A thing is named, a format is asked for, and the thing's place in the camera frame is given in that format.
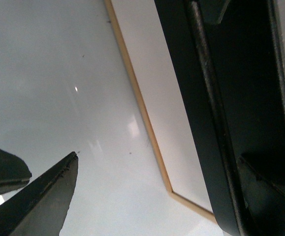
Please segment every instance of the black metal frame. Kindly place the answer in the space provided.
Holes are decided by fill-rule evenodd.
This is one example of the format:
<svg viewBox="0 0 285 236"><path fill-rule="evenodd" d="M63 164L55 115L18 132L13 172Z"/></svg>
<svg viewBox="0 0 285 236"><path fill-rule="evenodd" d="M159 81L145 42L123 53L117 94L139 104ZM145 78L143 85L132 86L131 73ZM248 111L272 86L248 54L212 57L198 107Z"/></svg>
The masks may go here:
<svg viewBox="0 0 285 236"><path fill-rule="evenodd" d="M256 212L264 205L247 197L247 172L236 163L243 156L240 170L253 166L252 173L269 181L273 192L273 186L285 187L285 71L275 5L271 0L155 3L216 220L233 236L266 235L263 229L276 221L259 222ZM279 225L272 228L281 232Z"/></svg>

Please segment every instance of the black metal bar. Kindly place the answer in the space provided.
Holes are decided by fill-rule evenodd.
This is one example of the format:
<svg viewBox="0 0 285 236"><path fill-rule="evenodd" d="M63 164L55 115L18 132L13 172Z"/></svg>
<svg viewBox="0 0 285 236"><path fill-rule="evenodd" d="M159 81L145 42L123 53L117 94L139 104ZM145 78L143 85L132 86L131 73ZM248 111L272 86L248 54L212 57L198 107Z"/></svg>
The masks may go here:
<svg viewBox="0 0 285 236"><path fill-rule="evenodd" d="M0 206L0 236L58 236L74 193L78 157L72 152Z"/></svg>
<svg viewBox="0 0 285 236"><path fill-rule="evenodd" d="M23 160L0 149L0 194L26 186L31 177Z"/></svg>
<svg viewBox="0 0 285 236"><path fill-rule="evenodd" d="M186 0L185 8L205 80L210 109L213 116L214 128L217 135L223 168L227 177L228 190L231 196L231 202L236 217L238 231L241 236L244 236L247 235L247 214L244 197L239 181L239 175L237 171L231 137L227 126L225 111L223 108L222 96L214 65L210 56L202 14L199 4L196 1Z"/></svg>

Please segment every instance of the black object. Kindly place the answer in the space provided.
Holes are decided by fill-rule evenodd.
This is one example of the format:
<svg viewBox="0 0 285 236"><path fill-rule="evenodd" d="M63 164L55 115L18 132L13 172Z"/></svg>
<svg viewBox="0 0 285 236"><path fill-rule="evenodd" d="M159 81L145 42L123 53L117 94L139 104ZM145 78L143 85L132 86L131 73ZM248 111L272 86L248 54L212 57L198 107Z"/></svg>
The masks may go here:
<svg viewBox="0 0 285 236"><path fill-rule="evenodd" d="M26 186L31 177L23 160L0 150L0 194Z"/></svg>
<svg viewBox="0 0 285 236"><path fill-rule="evenodd" d="M58 236L74 193L72 152L0 206L0 236Z"/></svg>
<svg viewBox="0 0 285 236"><path fill-rule="evenodd" d="M261 223L265 214L258 213L280 201L277 189L255 207L236 162L244 156L285 191L285 71L275 4L232 0L212 25L208 2L155 0L218 224L233 236L273 235L269 222L285 229L285 208L266 215L277 221Z"/></svg>
<svg viewBox="0 0 285 236"><path fill-rule="evenodd" d="M243 157L238 168L247 206L261 235L285 236L285 186L262 176Z"/></svg>

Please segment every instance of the white panel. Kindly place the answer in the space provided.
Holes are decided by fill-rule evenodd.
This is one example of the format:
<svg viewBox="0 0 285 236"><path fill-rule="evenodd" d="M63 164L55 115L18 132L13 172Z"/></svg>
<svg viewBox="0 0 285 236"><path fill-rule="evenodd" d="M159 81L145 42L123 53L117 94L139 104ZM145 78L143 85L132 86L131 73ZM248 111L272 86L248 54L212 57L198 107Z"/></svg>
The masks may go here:
<svg viewBox="0 0 285 236"><path fill-rule="evenodd" d="M80 152L61 236L221 236L162 182L102 0L0 0L0 148Z"/></svg>
<svg viewBox="0 0 285 236"><path fill-rule="evenodd" d="M212 211L155 3L112 2L173 190Z"/></svg>

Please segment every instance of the wooden trim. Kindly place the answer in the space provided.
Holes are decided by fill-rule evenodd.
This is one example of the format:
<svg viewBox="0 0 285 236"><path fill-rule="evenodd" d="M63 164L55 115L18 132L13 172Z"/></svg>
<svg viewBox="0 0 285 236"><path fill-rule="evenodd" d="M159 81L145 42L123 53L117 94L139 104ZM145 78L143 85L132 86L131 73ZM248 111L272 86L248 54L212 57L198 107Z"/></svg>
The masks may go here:
<svg viewBox="0 0 285 236"><path fill-rule="evenodd" d="M149 115L148 115L148 112L147 112L147 109L146 109L146 106L145 106L145 103L144 103L144 100L143 100L143 97L142 97L142 94L141 94L141 91L139 88L139 83L138 83L136 75L134 73L134 69L133 69L133 66L132 66L132 63L130 60L130 56L129 56L129 53L128 53L128 50L127 50L127 47L126 47L126 44L125 44L125 41L123 38L123 34L122 34L122 31L121 31L120 26L118 24L118 20L117 20L115 11L114 11L113 3L111 0L104 0L104 1L105 1L105 6L107 9L113 30L114 30L114 34L115 34L118 46L120 48L120 51L121 51L121 54L122 54L122 57L124 60L124 64L125 64L125 67L126 67L126 70L127 70L127 73L128 73L128 76L129 76L129 79L130 79L130 82L131 82L131 85L132 85L132 88L134 91L134 94L135 94L136 99L137 99L137 103L138 103L142 118L143 118L145 126L146 126L146 130L147 130L149 138L150 138L150 142L152 144L152 147L153 147L153 150L155 153L155 157L156 157L157 162L158 162L158 167L160 169L162 179L163 179L165 188L166 188L169 196L172 197L173 199L177 200L178 202L182 203L183 205L187 206L191 210L197 212L199 215L201 215L201 216L207 218L208 220L212 221L213 223L217 223L214 215L211 212L209 212L208 210L198 206L197 204L191 202L190 200L184 198L183 196L181 196L181 195L179 195L173 191L173 188L172 188L172 185L171 185L170 179L168 177L167 170L166 170L163 158L162 158L162 154L161 154L161 151L159 149L158 142L157 142L156 136L154 134L154 131L153 131L153 128L152 128L152 125L150 122L150 118L149 118Z"/></svg>
<svg viewBox="0 0 285 236"><path fill-rule="evenodd" d="M184 206L188 207L189 209L195 211L199 215L205 217L206 219L210 220L211 222L218 224L215 218L215 215L211 213L210 211L206 210L205 208L202 208L201 206L197 205L196 203L193 203L192 201L188 200L187 198L184 198L183 196L179 195L178 193L175 193L172 191L171 193L168 193L173 199L180 202Z"/></svg>

